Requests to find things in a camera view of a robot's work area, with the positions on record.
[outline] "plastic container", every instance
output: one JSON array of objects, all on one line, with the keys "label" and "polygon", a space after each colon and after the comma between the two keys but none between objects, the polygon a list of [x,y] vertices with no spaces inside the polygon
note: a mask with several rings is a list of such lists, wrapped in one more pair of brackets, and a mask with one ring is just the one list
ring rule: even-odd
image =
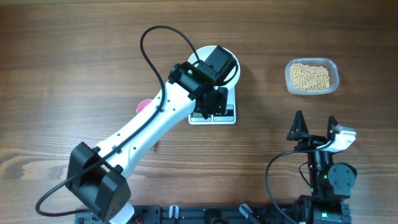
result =
[{"label": "plastic container", "polygon": [[[330,87],[327,90],[300,90],[293,86],[292,81],[290,80],[290,66],[295,63],[301,63],[303,65],[309,66],[322,66],[325,67],[329,72],[329,84]],[[327,58],[298,58],[289,62],[285,69],[285,78],[287,91],[293,95],[319,95],[326,94],[335,91],[340,83],[340,79],[338,78],[338,70],[337,66],[334,62]]]}]

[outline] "black wire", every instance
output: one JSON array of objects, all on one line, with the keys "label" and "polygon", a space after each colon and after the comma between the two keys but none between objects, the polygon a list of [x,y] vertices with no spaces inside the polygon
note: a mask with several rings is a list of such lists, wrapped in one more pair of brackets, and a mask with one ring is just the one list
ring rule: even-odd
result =
[{"label": "black wire", "polygon": [[220,84],[220,86],[227,85],[233,78],[235,78],[235,75],[236,75],[237,72],[238,72],[238,68],[239,68],[238,62],[235,62],[235,73],[234,73],[234,75],[233,75],[231,78],[229,78],[229,80],[223,81],[223,82]]},{"label": "black wire", "polygon": [[306,180],[306,178],[303,175],[303,172],[301,172],[301,167],[304,166],[305,164],[308,164],[308,162],[304,162],[303,164],[301,164],[301,166],[298,167],[298,171],[300,172],[301,177],[303,178],[303,180],[307,183],[307,185],[309,187],[311,187],[311,184]]},{"label": "black wire", "polygon": [[201,60],[197,60],[196,62],[194,62],[192,65],[196,65],[197,63],[201,62]]},{"label": "black wire", "polygon": [[64,180],[63,182],[59,183],[58,185],[56,185],[55,187],[53,187],[51,190],[49,190],[47,193],[45,193],[36,203],[35,209],[36,212],[39,215],[43,215],[46,217],[61,217],[61,216],[65,216],[65,215],[73,215],[76,213],[81,213],[81,212],[89,212],[89,209],[80,209],[80,210],[74,210],[74,211],[69,211],[69,212],[60,212],[60,213],[49,213],[49,212],[43,212],[40,209],[41,204],[44,202],[45,199],[47,199],[50,195],[52,195],[54,192],[56,192],[57,190],[59,190],[61,187],[65,186],[67,183],[70,183],[71,181],[73,181],[74,179],[76,179],[77,177],[86,174],[87,172],[89,172],[90,170],[101,166],[102,164],[104,164],[104,162],[109,159],[111,156],[113,156],[113,154],[115,154],[117,151],[119,151],[124,145],[126,145],[130,140],[132,140],[135,136],[137,136],[137,134],[139,134],[158,114],[159,112],[162,110],[163,108],[163,104],[165,101],[165,87],[164,87],[164,83],[163,83],[163,79],[160,76],[159,72],[156,70],[156,68],[154,67],[154,65],[152,64],[152,62],[149,60],[147,54],[145,53],[144,50],[144,37],[147,35],[147,33],[151,30],[154,29],[170,29],[178,34],[180,34],[190,45],[191,49],[193,50],[193,53],[195,53],[197,59],[199,60],[199,56],[195,50],[195,48],[193,47],[192,43],[189,41],[188,37],[186,37],[182,32],[180,32],[177,29],[174,29],[173,27],[169,27],[169,26],[154,26],[151,27],[149,29],[147,29],[143,35],[141,36],[141,40],[139,42],[140,48],[141,48],[141,53],[144,56],[146,62],[149,64],[149,66],[151,67],[151,69],[155,72],[156,77],[159,80],[160,83],[160,87],[162,89],[162,98],[160,100],[159,106],[157,107],[156,111],[154,112],[154,114],[141,126],[139,127],[136,131],[134,131],[134,133],[132,133],[127,139],[125,139],[122,143],[120,143],[115,149],[113,149],[110,153],[108,153],[106,156],[104,156],[102,159],[100,159],[99,161],[95,162],[94,164],[92,164],[91,166],[87,167],[86,169],[83,169],[80,173],[75,174],[74,176],[68,178],[67,180]]},{"label": "black wire", "polygon": [[271,161],[268,163],[268,166],[267,166],[267,169],[266,169],[266,188],[267,188],[267,192],[268,192],[269,198],[271,199],[272,203],[274,203],[275,208],[278,209],[278,211],[279,211],[281,214],[283,214],[289,221],[291,221],[291,222],[294,223],[294,224],[299,224],[299,223],[297,223],[296,221],[294,221],[294,220],[293,220],[292,218],[290,218],[285,212],[283,212],[282,209],[279,208],[279,206],[278,206],[278,204],[276,203],[274,197],[272,196],[271,189],[270,189],[270,187],[269,187],[269,181],[268,181],[269,168],[271,167],[271,164],[272,164],[273,162],[275,162],[275,160],[277,160],[278,158],[280,158],[280,157],[282,157],[282,156],[286,156],[286,155],[293,154],[293,153],[310,153],[310,152],[322,151],[322,150],[328,148],[329,146],[331,146],[332,143],[333,143],[332,141],[329,141],[326,145],[324,145],[324,146],[322,146],[322,147],[320,147],[320,148],[318,148],[318,149],[283,152],[283,153],[281,153],[281,154],[275,156],[274,158],[272,158]]}]

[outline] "white scale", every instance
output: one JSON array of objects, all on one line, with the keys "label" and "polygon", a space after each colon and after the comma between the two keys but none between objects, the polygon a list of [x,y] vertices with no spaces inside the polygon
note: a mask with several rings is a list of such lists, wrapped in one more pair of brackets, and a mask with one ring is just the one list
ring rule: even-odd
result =
[{"label": "white scale", "polygon": [[[198,56],[205,61],[206,58],[212,53],[212,51],[216,48],[216,46],[207,46],[202,47],[197,50]],[[233,80],[231,80],[228,84],[223,87],[228,88],[228,99],[226,102],[226,110],[224,113],[210,115],[208,119],[203,118],[201,113],[192,113],[188,117],[188,122],[192,125],[217,125],[217,124],[234,124],[236,122],[236,102],[235,102],[235,84],[239,80],[239,76],[241,75],[241,66],[239,64],[238,59],[234,54],[232,56],[238,62],[238,72],[236,73]],[[195,54],[192,54],[188,59],[189,63],[195,63],[197,61]],[[235,73],[235,68],[228,74],[225,80],[230,79]]]}]

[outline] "wood grain surface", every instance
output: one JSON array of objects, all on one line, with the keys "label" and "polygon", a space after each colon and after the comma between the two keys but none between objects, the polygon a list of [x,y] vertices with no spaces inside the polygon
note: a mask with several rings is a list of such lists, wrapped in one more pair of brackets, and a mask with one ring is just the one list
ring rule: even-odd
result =
[{"label": "wood grain surface", "polygon": [[[353,223],[398,220],[398,15],[396,1],[151,1],[0,7],[0,223],[71,223],[34,211],[66,178],[71,150],[116,132],[159,83],[139,50],[150,26],[180,29],[196,48],[222,45],[242,66],[232,126],[172,128],[128,180],[134,205],[270,203],[267,163],[293,149],[287,131],[303,110],[313,134],[329,115],[357,141],[335,162],[357,168],[347,202]],[[148,56],[165,80],[191,51],[169,30],[151,32]],[[322,96],[287,92],[294,58],[327,57],[340,86]],[[278,202],[309,194],[298,173],[305,155],[271,167]],[[50,212],[82,206],[62,189]]]}]

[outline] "pink object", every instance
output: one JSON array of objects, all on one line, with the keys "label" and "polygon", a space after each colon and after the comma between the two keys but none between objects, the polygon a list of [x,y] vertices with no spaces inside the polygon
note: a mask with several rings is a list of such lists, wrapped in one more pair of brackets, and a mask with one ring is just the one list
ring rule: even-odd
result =
[{"label": "pink object", "polygon": [[136,110],[137,114],[139,114],[145,107],[147,107],[150,102],[152,102],[152,100],[144,100],[141,103],[139,103]]}]

